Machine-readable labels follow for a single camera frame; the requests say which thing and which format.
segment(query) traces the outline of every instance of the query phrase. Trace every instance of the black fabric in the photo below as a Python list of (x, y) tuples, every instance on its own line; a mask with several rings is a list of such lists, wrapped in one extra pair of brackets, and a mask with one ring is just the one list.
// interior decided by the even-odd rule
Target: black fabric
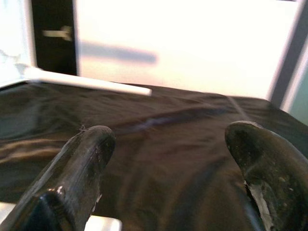
[(95, 215), (125, 231), (262, 230), (224, 141), (251, 120), (308, 156), (308, 129), (268, 101), (149, 86), (139, 96), (53, 84), (0, 91), (0, 201), (16, 203), (80, 129), (110, 127), (116, 149)]

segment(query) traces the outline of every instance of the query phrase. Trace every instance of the wrinkled black cloth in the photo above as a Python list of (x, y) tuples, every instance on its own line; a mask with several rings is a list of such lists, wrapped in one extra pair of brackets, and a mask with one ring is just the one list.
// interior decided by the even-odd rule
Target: wrinkled black cloth
[(54, 84), (0, 90), (0, 201), (16, 203), (67, 140), (110, 127), (116, 149), (94, 212), (124, 231), (262, 230), (225, 128), (249, 120), (308, 156), (308, 128), (261, 99), (154, 86), (140, 96)]

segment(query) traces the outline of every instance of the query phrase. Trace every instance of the dark curved object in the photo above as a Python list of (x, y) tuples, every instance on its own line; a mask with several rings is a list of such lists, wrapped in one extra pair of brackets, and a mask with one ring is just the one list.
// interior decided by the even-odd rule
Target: dark curved object
[(226, 129), (267, 231), (308, 230), (308, 160), (286, 139), (252, 122)]
[(102, 196), (102, 172), (114, 147), (114, 135), (104, 126), (72, 137), (33, 181), (0, 230), (84, 230)]

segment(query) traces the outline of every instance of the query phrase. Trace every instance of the metal frame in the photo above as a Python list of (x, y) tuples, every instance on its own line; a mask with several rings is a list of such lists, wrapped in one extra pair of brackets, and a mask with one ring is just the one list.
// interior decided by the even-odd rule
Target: metal frame
[(289, 83), (288, 89), (285, 93), (284, 99), (282, 101), (281, 109), (285, 112), (291, 112), (294, 100), (297, 96), (299, 88), (302, 84), (302, 81), (305, 77), (305, 73), (308, 68), (308, 37), (305, 42), (305, 46), (303, 48), (303, 52), (299, 61), (297, 62), (297, 67), (295, 68), (295, 72), (293, 77)]
[(295, 77), (295, 74), (298, 74), (297, 69), (300, 66), (299, 63), (304, 57), (307, 34), (308, 0), (302, 0), (270, 98), (270, 101), (277, 107), (282, 107), (283, 101), (286, 102), (287, 92), (290, 92), (288, 90), (291, 87), (290, 83)]

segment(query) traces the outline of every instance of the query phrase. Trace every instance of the white wall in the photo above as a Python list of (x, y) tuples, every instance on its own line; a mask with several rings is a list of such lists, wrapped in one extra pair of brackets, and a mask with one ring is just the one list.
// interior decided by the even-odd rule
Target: white wall
[[(267, 98), (298, 3), (279, 0), (77, 0), (80, 74)], [(148, 51), (146, 64), (87, 44)]]
[(35, 64), (30, 0), (0, 0), (0, 86), (21, 76), (15, 63)]

